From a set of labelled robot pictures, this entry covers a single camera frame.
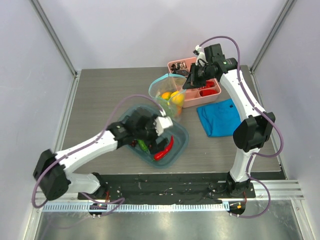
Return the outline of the green chili pepper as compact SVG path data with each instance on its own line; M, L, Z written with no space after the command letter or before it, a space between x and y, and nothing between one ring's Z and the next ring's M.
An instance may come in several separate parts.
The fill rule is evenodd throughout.
M138 145L139 145L139 147L140 147L140 149L142 151L144 151L145 153L149 153L150 152L149 148L147 147L146 143L143 140L138 139L137 143L138 143Z

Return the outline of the yellow pear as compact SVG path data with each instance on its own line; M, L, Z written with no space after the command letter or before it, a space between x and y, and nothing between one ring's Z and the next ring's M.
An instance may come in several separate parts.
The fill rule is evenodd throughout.
M182 107L185 101L185 94L181 91L175 91L170 95L169 99L173 104Z

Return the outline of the clear zip top bag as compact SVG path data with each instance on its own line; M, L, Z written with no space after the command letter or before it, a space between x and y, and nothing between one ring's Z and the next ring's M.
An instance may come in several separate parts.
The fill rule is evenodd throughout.
M179 74L167 73L154 80L148 89L148 94L175 121L181 119L183 105L186 99L186 90L183 85L186 78Z

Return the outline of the orange tangerine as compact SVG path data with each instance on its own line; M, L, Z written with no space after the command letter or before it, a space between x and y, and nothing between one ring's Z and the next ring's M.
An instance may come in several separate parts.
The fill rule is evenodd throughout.
M174 109L174 116L178 117L181 115L181 113L182 113L182 106L176 105Z

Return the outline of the yellow green mango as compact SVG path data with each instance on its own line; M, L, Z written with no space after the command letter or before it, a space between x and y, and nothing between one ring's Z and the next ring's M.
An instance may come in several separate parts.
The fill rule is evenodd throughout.
M172 92L164 92L162 95L161 95L161 98L168 101L170 98L171 98L171 95L172 95Z

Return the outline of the green grape bunch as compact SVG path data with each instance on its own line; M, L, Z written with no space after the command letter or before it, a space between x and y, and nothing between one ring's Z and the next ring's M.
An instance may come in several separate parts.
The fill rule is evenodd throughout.
M168 117L170 117L172 120L176 119L177 111L176 111L175 107L171 107L170 105L166 105L166 106L163 106L163 109Z

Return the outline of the red chili pepper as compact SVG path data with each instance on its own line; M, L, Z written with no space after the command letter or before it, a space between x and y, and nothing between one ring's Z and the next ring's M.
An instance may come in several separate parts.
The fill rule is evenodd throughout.
M157 162L157 161L160 161L161 159L163 159L172 149L174 145L174 136L172 135L170 137L170 142L169 144L164 148L164 150L156 153L154 156L153 156L153 159Z

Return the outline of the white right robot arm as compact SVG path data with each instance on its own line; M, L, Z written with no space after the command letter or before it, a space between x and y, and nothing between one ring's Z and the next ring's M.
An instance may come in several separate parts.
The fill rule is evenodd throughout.
M257 153L270 138L275 115L266 112L250 91L240 68L239 58L226 58L220 44L195 47L196 61L190 71L184 89L204 87L216 79L228 92L240 118L240 125L233 132L236 155L227 174L226 193L236 198L250 186L250 172Z

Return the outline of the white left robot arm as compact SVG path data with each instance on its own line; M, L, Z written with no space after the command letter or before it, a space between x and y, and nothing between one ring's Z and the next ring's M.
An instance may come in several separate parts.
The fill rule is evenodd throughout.
M164 151L168 140L159 137L173 126L172 119L165 113L152 113L145 108L137 108L121 121L109 124L102 132L71 148L53 153L43 151L34 169L37 186L48 201L57 200L66 193L86 193L102 199L108 185L97 172L75 173L89 161L113 152L134 140L142 140L151 154Z

